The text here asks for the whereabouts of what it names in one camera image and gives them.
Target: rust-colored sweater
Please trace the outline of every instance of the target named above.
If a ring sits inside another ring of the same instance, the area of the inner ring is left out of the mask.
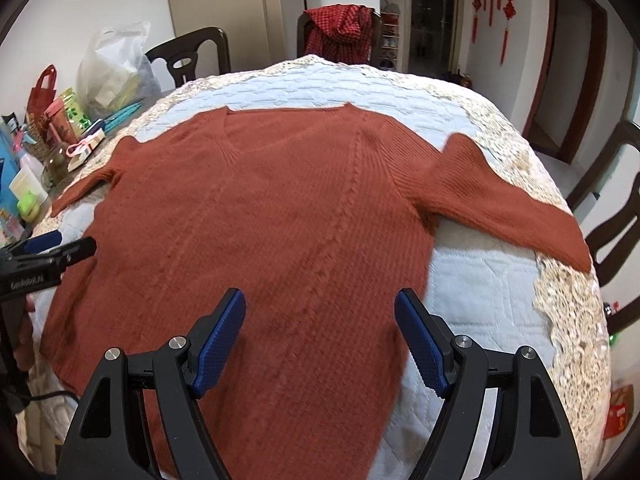
[[[81,392],[107,348],[158,348],[242,289],[244,326],[200,402],[234,480],[366,478],[407,356],[394,297],[424,293],[438,215],[591,265],[575,219],[501,180],[468,137],[440,153],[353,105],[220,108],[124,137],[53,213],[101,180],[97,254],[66,272],[41,350]]]

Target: cable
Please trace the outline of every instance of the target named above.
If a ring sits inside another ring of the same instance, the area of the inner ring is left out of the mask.
[[[21,395],[21,394],[17,394],[17,395],[23,400],[31,400],[34,402],[37,402],[39,400],[52,399],[53,397],[69,397],[73,399],[77,404],[80,404],[80,398],[75,393],[70,392],[69,390],[59,390],[56,392],[49,392],[48,394],[35,395],[35,396],[28,396],[28,395]]]

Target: red tote bag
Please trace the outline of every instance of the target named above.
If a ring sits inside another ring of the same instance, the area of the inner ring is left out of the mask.
[[[35,124],[40,124],[40,118],[44,115],[44,110],[49,107],[56,96],[56,67],[49,65],[40,74],[40,78],[31,89],[29,101],[27,102],[27,113],[30,120]]]

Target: white plastic bag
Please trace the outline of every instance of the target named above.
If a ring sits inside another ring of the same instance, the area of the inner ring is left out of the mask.
[[[149,22],[104,28],[94,34],[78,69],[76,94],[92,120],[160,93],[143,51]]]

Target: cabinet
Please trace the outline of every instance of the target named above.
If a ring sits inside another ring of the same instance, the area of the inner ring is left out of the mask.
[[[228,37],[233,72],[259,70],[295,57],[303,0],[169,0],[176,36],[220,27]],[[215,46],[202,45],[197,76],[217,72]]]

